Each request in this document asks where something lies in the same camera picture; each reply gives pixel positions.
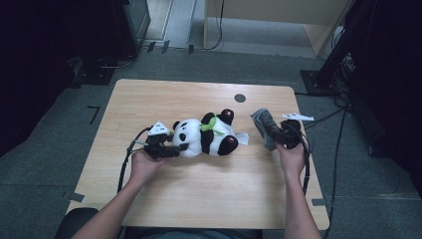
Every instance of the wire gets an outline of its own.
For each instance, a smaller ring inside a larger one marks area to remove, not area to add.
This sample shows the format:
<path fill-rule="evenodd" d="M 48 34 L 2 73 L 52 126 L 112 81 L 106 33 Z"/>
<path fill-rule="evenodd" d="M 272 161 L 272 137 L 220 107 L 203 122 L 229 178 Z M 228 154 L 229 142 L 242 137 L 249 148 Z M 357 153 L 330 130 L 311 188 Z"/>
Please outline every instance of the wire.
<path fill-rule="evenodd" d="M 150 130 L 151 127 L 146 127 L 144 128 L 137 136 L 136 138 L 130 143 L 129 147 L 126 149 L 126 157 L 124 158 L 124 162 L 121 165 L 121 170 L 120 170 L 120 177 L 118 179 L 118 186 L 117 186 L 117 193 L 119 193 L 121 191 L 122 185 L 123 185 L 123 179 L 124 179 L 124 172 L 126 171 L 126 165 L 129 161 L 129 157 L 131 154 L 133 154 L 136 150 L 133 150 L 133 146 L 135 144 L 135 142 L 139 139 L 139 137 L 146 131 Z"/>
<path fill-rule="evenodd" d="M 216 23 L 217 23 L 217 28 L 218 28 L 218 30 L 219 30 L 219 32 L 220 32 L 220 37 L 219 37 L 219 39 L 217 40 L 217 42 L 215 43 L 215 45 L 214 45 L 214 47 L 212 47 L 212 48 L 204 48 L 204 49 L 202 49 L 202 50 L 205 50 L 205 51 L 211 51 L 211 50 L 214 50 L 214 49 L 216 49 L 222 42 L 223 42 L 223 12 L 224 12 L 224 0 L 223 0 L 223 2 L 221 3 L 221 10 L 220 10 L 220 24 L 218 23 L 218 20 L 217 20 L 217 18 L 216 18 Z"/>
<path fill-rule="evenodd" d="M 334 204 L 335 204 L 335 190 L 336 190 L 336 184 L 337 184 L 337 159 L 338 159 L 338 149 L 339 149 L 339 145 L 340 145 L 340 139 L 341 139 L 341 135 L 342 135 L 342 129 L 344 126 L 344 119 L 345 119 L 345 114 L 347 113 L 347 108 L 344 108 L 344 114 L 342 116 L 341 119 L 341 125 L 340 125 L 340 130 L 339 130 L 339 134 L 338 134 L 338 138 L 337 138 L 337 143 L 335 146 L 335 154 L 334 154 L 334 166 L 333 166 L 333 171 L 332 171 L 332 194 L 331 194 L 331 209 L 329 211 L 329 215 L 328 215 L 328 221 L 329 221 L 329 226 L 328 228 L 325 230 L 325 234 L 323 235 L 323 238 L 327 238 L 328 233 L 329 233 L 329 229 L 331 228 L 331 222 L 332 222 L 332 213 L 334 211 Z"/>
<path fill-rule="evenodd" d="M 375 13 L 375 8 L 376 8 L 376 3 L 378 2 L 378 0 L 375 0 L 375 3 L 373 4 L 373 8 L 372 8 L 372 14 L 370 16 L 370 21 L 369 21 L 369 28 L 368 28 L 368 37 L 366 39 L 366 46 L 365 46 L 365 51 L 364 53 L 366 53 L 368 46 L 369 46 L 369 39 L 370 39 L 370 32 L 371 32 L 371 28 L 372 28 L 372 22 L 373 22 L 373 15 Z"/>
<path fill-rule="evenodd" d="M 343 109 L 337 110 L 337 111 L 335 111 L 335 112 L 333 112 L 333 113 L 329 114 L 328 116 L 323 117 L 323 118 L 321 118 L 321 119 L 318 119 L 318 120 L 316 120 L 316 121 L 307 122 L 307 123 L 305 123 L 305 124 L 304 124 L 304 127 L 305 127 L 305 129 L 308 129 L 308 128 L 310 128 L 310 127 L 313 127 L 313 126 L 317 125 L 317 124 L 318 124 L 319 122 L 321 122 L 321 121 L 328 120 L 330 117 L 332 117 L 332 116 L 334 116 L 335 114 L 337 114 L 337 113 L 341 112 L 342 110 L 343 110 Z"/>
<path fill-rule="evenodd" d="M 311 148 L 311 145 L 310 145 L 310 142 L 308 141 L 308 138 L 303 133 L 298 132 L 289 123 L 286 123 L 286 125 L 298 136 L 298 138 L 301 140 L 302 146 L 304 147 L 305 178 L 304 178 L 303 191 L 304 191 L 304 194 L 307 194 L 308 182 L 310 181 L 310 178 L 311 178 L 311 170 L 310 170 L 310 155 L 311 155 L 310 148 Z"/>
<path fill-rule="evenodd" d="M 124 65 L 121 65 L 121 66 L 114 66 L 114 67 L 100 66 L 100 67 L 101 67 L 101 68 L 107 68 L 107 69 L 125 68 L 125 67 L 127 67 L 128 65 L 130 65 L 130 63 L 132 63 L 132 62 L 133 62 L 133 59 L 134 59 L 134 57 L 131 57 L 131 58 L 130 58 L 130 61 L 129 61 L 128 63 L 126 63 L 126 64 L 124 64 Z"/>

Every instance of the panda ear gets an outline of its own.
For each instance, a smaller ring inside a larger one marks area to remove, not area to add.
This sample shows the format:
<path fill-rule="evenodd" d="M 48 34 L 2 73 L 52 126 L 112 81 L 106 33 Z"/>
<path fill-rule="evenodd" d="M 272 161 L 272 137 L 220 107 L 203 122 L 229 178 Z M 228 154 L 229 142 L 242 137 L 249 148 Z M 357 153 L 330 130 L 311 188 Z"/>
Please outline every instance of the panda ear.
<path fill-rule="evenodd" d="M 176 121 L 173 125 L 173 130 L 176 130 L 177 125 L 180 123 L 180 121 Z"/>

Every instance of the floor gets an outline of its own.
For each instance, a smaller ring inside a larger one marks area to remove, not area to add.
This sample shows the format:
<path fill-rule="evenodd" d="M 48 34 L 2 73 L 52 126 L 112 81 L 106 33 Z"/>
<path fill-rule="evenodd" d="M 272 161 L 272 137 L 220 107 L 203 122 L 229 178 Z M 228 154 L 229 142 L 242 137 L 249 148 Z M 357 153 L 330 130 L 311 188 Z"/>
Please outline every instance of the floor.
<path fill-rule="evenodd" d="M 149 0 L 151 25 L 145 43 L 155 41 L 157 46 L 169 41 L 169 47 L 203 48 L 205 1 Z M 207 47 L 219 39 L 219 19 L 208 19 Z M 316 58 L 302 24 L 223 19 L 223 41 L 217 51 Z M 338 27 L 334 35 L 342 30 Z M 326 59 L 331 43 L 318 56 Z"/>

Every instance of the black cable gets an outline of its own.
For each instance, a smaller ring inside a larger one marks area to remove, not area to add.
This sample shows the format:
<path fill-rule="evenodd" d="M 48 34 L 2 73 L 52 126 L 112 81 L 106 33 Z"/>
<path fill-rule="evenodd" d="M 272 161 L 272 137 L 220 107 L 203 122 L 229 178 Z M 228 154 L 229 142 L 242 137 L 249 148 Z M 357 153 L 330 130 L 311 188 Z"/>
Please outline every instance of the black cable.
<path fill-rule="evenodd" d="M 118 186 L 117 186 L 117 193 L 119 193 L 121 191 L 122 185 L 123 185 L 123 179 L 124 179 L 124 172 L 126 171 L 126 165 L 129 161 L 129 157 L 130 155 L 135 152 L 135 150 L 133 150 L 133 146 L 135 144 L 135 142 L 139 139 L 139 137 L 145 132 L 150 130 L 151 127 L 146 127 L 144 128 L 137 136 L 136 138 L 130 143 L 129 147 L 126 149 L 126 157 L 124 158 L 124 162 L 121 165 L 121 170 L 120 170 L 120 177 L 118 179 Z"/>
<path fill-rule="evenodd" d="M 307 194 L 308 182 L 310 181 L 310 178 L 311 178 L 311 171 L 310 171 L 310 155 L 311 155 L 310 148 L 311 148 L 311 145 L 310 145 L 310 142 L 308 141 L 308 138 L 303 133 L 298 132 L 290 124 L 287 123 L 287 125 L 298 136 L 298 138 L 301 140 L 302 146 L 304 147 L 305 178 L 304 178 L 303 191 L 304 191 L 304 194 Z"/>
<path fill-rule="evenodd" d="M 203 49 L 203 50 L 205 50 L 205 51 L 211 51 L 211 50 L 214 50 L 214 49 L 216 49 L 219 45 L 220 45 L 220 43 L 222 43 L 223 42 L 223 12 L 224 12 L 224 0 L 223 0 L 223 2 L 221 3 L 221 11 L 220 11 L 220 24 L 218 24 L 218 22 L 217 22 L 217 28 L 218 28 L 218 30 L 219 30 L 219 32 L 220 32 L 220 37 L 219 37 L 219 39 L 217 40 L 217 42 L 215 43 L 215 45 L 214 45 L 214 47 L 212 47 L 212 48 L 205 48 L 205 49 Z"/>
<path fill-rule="evenodd" d="M 331 209 L 329 211 L 329 215 L 328 215 L 328 221 L 329 221 L 329 226 L 328 228 L 325 230 L 325 234 L 323 235 L 323 238 L 326 239 L 329 233 L 329 229 L 331 228 L 331 222 L 332 222 L 332 213 L 334 211 L 334 203 L 335 203 L 335 190 L 336 190 L 336 184 L 337 184 L 337 159 L 338 159 L 338 149 L 339 149 L 339 145 L 340 145 L 340 139 L 341 139 L 341 135 L 342 135 L 342 129 L 344 126 L 344 119 L 345 119 L 345 115 L 347 113 L 347 108 L 344 108 L 344 114 L 342 116 L 341 119 L 341 125 L 340 125 L 340 131 L 338 134 L 338 138 L 337 138 L 337 143 L 335 146 L 335 154 L 334 154 L 334 166 L 333 166 L 333 176 L 332 176 L 332 194 L 331 194 Z"/>
<path fill-rule="evenodd" d="M 317 123 L 319 123 L 319 122 L 321 122 L 321 121 L 328 120 L 330 117 L 332 117 L 332 116 L 334 116 L 335 114 L 337 114 L 337 113 L 341 112 L 342 110 L 343 110 L 343 109 L 337 110 L 337 111 L 335 111 L 335 112 L 333 112 L 333 113 L 329 114 L 328 116 L 323 117 L 323 118 L 321 118 L 321 119 L 318 119 L 318 120 L 316 120 L 316 121 L 307 122 L 307 123 L 305 123 L 305 124 L 304 124 L 304 127 L 305 127 L 305 129 L 308 129 L 308 128 L 310 128 L 310 127 L 313 127 L 313 126 L 317 125 Z"/>

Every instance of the gray cloth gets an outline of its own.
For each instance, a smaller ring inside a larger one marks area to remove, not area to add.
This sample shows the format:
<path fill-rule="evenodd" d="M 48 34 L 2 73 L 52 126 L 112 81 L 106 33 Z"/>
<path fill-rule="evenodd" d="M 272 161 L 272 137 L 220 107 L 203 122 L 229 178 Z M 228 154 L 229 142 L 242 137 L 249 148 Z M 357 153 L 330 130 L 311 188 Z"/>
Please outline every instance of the gray cloth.
<path fill-rule="evenodd" d="M 271 116 L 267 109 L 262 108 L 253 113 L 251 118 L 264 140 L 264 148 L 269 151 L 275 150 L 276 143 L 273 133 L 275 130 L 279 130 L 279 128 L 274 122 L 273 116 Z"/>

